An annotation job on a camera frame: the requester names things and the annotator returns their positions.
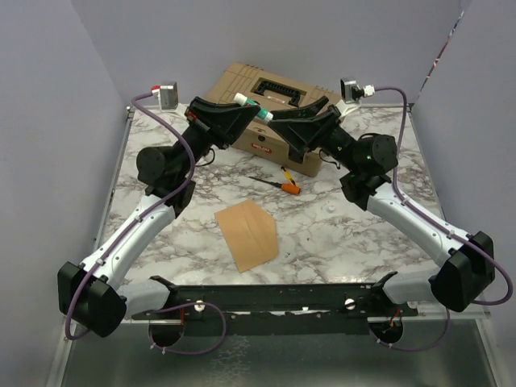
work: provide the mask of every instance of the white connector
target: white connector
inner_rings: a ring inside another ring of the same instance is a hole
[[[194,307],[195,311],[201,313],[206,308],[206,305],[197,304],[197,305],[194,305],[193,307]]]
[[[374,86],[373,85],[364,86],[364,98],[372,97],[373,95],[374,95]]]
[[[152,91],[152,95],[156,98],[159,98],[160,97],[160,86],[159,85],[154,85],[153,87],[151,87],[151,91]]]

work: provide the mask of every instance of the cardboard box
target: cardboard box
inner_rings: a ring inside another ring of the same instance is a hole
[[[236,93],[242,93],[269,111],[306,106],[322,96],[327,96],[330,104],[340,100],[339,94],[328,89],[236,62],[230,64],[205,99],[216,103],[233,103]],[[317,176],[321,168],[318,149],[307,153],[302,164],[289,160],[289,145],[260,119],[254,119],[249,124],[233,147],[312,177]]]

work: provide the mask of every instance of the marble tabletop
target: marble tabletop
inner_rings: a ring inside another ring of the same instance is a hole
[[[184,109],[178,108],[180,114],[154,111],[184,131]],[[367,132],[397,137],[401,115],[401,108],[363,108],[346,118],[344,127],[356,138]],[[135,113],[104,240],[134,210],[144,193],[145,186],[136,179],[139,150],[175,141],[158,123]],[[283,181],[279,165],[233,148],[217,150],[212,165],[196,169],[197,187],[189,206],[148,245],[124,284],[153,275],[179,285],[364,282],[376,281],[393,270],[407,273],[435,266],[396,228],[346,201],[339,184],[345,169],[322,166],[314,178],[292,172],[302,188],[299,196],[293,196],[247,178]],[[409,119],[398,176],[406,193],[439,214]],[[214,213],[248,198],[276,219],[280,253],[268,263],[239,273]]]

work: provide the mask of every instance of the black metal bar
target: black metal bar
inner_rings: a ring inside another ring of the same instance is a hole
[[[164,309],[199,300],[210,302],[224,312],[229,335],[365,335],[367,318],[392,316],[398,307],[379,302],[373,283],[179,286],[161,277],[152,279],[170,288]],[[418,313],[407,304],[400,308],[404,316]],[[149,312],[132,318],[150,320],[152,324],[152,320],[178,319],[179,313]],[[181,328],[155,324],[152,329],[166,333]],[[185,335],[217,335],[221,330],[221,319],[215,310],[197,312],[193,307],[185,308]]]

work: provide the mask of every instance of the bolt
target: bolt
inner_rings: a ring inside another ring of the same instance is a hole
[[[346,301],[344,301],[344,306],[347,310],[354,310],[356,307],[356,302],[352,298],[348,298]]]
[[[197,312],[201,313],[201,312],[203,312],[203,311],[204,311],[204,309],[206,308],[206,305],[204,305],[204,304],[200,304],[200,305],[199,305],[199,304],[197,304],[197,305],[194,305],[193,307],[194,307],[194,309],[195,309]]]

